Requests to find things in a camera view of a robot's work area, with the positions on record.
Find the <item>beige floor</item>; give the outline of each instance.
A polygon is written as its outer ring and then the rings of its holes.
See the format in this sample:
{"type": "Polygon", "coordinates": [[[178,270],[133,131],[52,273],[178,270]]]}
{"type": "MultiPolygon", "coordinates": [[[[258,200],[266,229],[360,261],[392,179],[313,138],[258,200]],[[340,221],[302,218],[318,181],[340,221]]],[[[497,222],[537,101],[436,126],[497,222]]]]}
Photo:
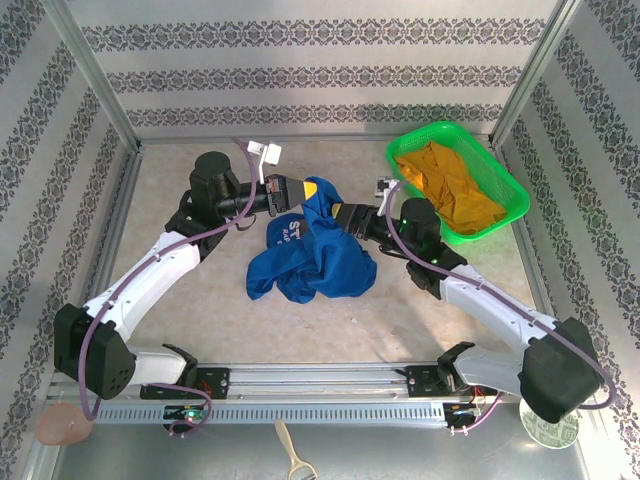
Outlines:
{"type": "MultiPolygon", "coordinates": [[[[322,176],[346,202],[377,204],[374,179],[390,175],[387,142],[284,143],[277,172],[303,178],[322,176]]],[[[231,158],[240,181],[248,180],[244,157],[233,144],[147,147],[114,279],[155,242],[177,209],[196,157],[219,150],[231,158]]],[[[396,204],[396,212],[401,203],[396,204]]],[[[185,275],[149,311],[131,342],[170,342],[201,362],[353,362],[433,360],[459,341],[506,349],[492,333],[458,308],[418,290],[401,260],[364,242],[378,263],[375,285],[359,298],[291,303],[274,289],[258,301],[245,291],[249,261],[265,248],[261,215],[247,232],[233,230],[196,270],[185,275]]],[[[458,247],[489,280],[533,305],[511,228],[458,247]]]]}

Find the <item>yellow towel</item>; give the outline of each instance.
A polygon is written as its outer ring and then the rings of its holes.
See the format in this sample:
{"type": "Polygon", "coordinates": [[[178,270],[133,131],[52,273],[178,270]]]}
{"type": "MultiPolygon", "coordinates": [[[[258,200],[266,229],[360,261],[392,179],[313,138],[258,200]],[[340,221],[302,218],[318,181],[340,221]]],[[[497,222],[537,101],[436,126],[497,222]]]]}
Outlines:
{"type": "Polygon", "coordinates": [[[461,235],[484,230],[507,215],[482,193],[462,157],[450,148],[429,142],[422,150],[396,158],[396,163],[447,225],[461,235]]]}

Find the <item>patterned wallpaper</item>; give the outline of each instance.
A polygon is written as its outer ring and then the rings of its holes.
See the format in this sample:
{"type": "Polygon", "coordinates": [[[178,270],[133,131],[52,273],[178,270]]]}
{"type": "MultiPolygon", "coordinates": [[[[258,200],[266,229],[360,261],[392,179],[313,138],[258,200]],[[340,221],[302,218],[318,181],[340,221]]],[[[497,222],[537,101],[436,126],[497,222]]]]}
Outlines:
{"type": "Polygon", "coordinates": [[[580,7],[502,146],[555,313],[589,327],[618,386],[605,418],[625,478],[640,478],[639,6],[580,7]]]}
{"type": "Polygon", "coordinates": [[[555,0],[70,0],[143,139],[488,134],[555,0]]]}
{"type": "Polygon", "coordinates": [[[95,273],[124,147],[37,0],[0,0],[0,480],[53,371],[52,321],[95,273]]]}

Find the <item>pink object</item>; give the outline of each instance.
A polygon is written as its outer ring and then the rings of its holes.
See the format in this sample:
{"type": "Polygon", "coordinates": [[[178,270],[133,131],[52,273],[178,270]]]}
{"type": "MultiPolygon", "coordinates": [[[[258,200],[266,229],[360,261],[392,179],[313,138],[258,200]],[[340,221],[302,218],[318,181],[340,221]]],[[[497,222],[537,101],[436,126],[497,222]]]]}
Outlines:
{"type": "Polygon", "coordinates": [[[43,445],[71,445],[85,440],[93,430],[82,410],[68,403],[47,408],[36,425],[36,438],[43,445]]]}

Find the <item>green plastic basket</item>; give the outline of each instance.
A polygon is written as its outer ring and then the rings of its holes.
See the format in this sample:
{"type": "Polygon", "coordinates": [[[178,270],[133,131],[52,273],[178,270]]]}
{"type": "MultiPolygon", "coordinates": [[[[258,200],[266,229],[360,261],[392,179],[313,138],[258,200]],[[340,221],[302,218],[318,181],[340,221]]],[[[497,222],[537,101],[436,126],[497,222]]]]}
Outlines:
{"type": "MultiPolygon", "coordinates": [[[[527,213],[531,200],[522,185],[469,132],[453,122],[435,122],[392,141],[387,148],[387,159],[396,177],[404,178],[398,169],[396,157],[419,150],[430,140],[458,152],[480,189],[507,210],[504,219],[473,235],[460,235],[442,222],[441,232],[445,242],[461,245],[478,240],[527,213]]],[[[413,185],[407,186],[407,190],[411,196],[424,197],[413,185]]]]}

